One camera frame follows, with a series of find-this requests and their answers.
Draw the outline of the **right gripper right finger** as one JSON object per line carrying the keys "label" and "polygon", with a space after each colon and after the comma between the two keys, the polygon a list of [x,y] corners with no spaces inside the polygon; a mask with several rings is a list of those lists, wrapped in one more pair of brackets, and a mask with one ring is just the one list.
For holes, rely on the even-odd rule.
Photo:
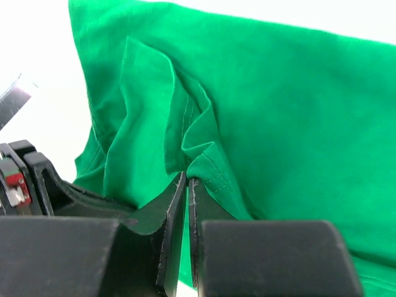
{"label": "right gripper right finger", "polygon": [[189,181],[192,281],[199,296],[363,296],[345,242],[323,220],[237,220]]}

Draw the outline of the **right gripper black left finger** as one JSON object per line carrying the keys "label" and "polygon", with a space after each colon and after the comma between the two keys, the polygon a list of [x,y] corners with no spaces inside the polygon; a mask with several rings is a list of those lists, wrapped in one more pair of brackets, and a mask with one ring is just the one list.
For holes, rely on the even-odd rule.
{"label": "right gripper black left finger", "polygon": [[26,140],[1,145],[2,296],[175,296],[187,179],[141,209],[62,180]]}

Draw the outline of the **green t shirt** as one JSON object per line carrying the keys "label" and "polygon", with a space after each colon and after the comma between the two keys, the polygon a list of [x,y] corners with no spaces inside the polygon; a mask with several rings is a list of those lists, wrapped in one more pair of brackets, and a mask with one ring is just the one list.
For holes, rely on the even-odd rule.
{"label": "green t shirt", "polygon": [[185,171],[240,220],[325,219],[395,295],[395,46],[177,4],[70,1],[75,183],[142,207]]}

